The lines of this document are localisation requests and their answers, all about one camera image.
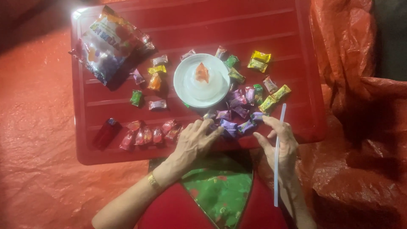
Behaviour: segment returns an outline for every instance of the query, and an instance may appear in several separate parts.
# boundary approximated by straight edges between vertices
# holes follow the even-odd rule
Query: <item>white plate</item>
[[[209,82],[195,80],[195,71],[200,63],[208,69]],[[206,108],[220,102],[230,85],[229,71],[218,58],[199,53],[184,59],[174,73],[174,89],[186,104]]]

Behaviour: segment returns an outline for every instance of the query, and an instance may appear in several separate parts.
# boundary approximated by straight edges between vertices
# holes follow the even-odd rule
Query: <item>plastic straw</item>
[[[284,103],[281,109],[280,122],[284,122],[285,109],[287,104]],[[278,207],[278,151],[280,149],[280,139],[276,139],[276,151],[274,152],[274,206]]]

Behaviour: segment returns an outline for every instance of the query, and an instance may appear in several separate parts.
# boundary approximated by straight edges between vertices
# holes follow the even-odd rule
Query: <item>yellow candy wrapper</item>
[[[149,86],[147,88],[160,91],[160,87],[161,87],[161,78],[158,73],[154,73],[153,76],[151,77]]]
[[[165,73],[167,72],[164,65],[160,65],[160,66],[157,66],[157,67],[154,67],[154,68],[149,68],[148,71],[149,71],[149,73],[151,75],[156,73],[156,72],[159,72],[159,71],[162,71],[162,72],[165,72]]]
[[[252,59],[260,60],[261,62],[268,63],[271,59],[271,54],[264,54],[259,51],[254,50],[252,54]]]
[[[291,89],[287,85],[283,85],[276,93],[272,94],[271,96],[278,101],[280,101],[283,96],[290,93]]]
[[[258,108],[261,112],[266,113],[267,110],[276,103],[277,101],[273,97],[271,97],[271,95],[269,95]]]
[[[267,68],[267,64],[262,63],[258,60],[255,59],[251,59],[249,62],[249,65],[247,66],[248,68],[255,68],[259,71],[261,71],[262,73],[264,73],[266,71]]]
[[[246,77],[242,76],[236,69],[231,68],[229,70],[229,77],[235,79],[239,84],[244,84]]]

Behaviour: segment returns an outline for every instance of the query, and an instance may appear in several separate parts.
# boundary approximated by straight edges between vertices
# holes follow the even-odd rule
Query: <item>green floral fabric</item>
[[[219,228],[235,228],[252,187],[253,174],[229,157],[201,161],[185,176],[184,185],[195,202]]]

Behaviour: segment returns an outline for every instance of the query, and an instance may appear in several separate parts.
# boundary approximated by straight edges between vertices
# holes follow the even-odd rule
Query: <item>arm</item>
[[[221,135],[219,127],[210,135],[206,131],[213,124],[212,119],[197,120],[180,133],[175,151],[156,169],[153,176],[161,191],[180,179],[192,162],[204,156],[212,143]],[[108,203],[92,219],[95,229],[133,229],[146,208],[160,194],[144,177],[119,197]]]
[[[316,229],[317,226],[305,204],[300,181],[295,174],[295,161],[297,158],[296,150],[298,143],[293,136],[291,126],[287,123],[280,123],[278,119],[273,117],[263,116],[263,121],[266,125],[273,128],[267,138],[271,139],[276,135],[280,138],[280,153],[278,160],[280,197],[298,229]],[[253,135],[263,147],[267,162],[274,171],[275,148],[270,144],[269,140],[261,134],[255,132]]]

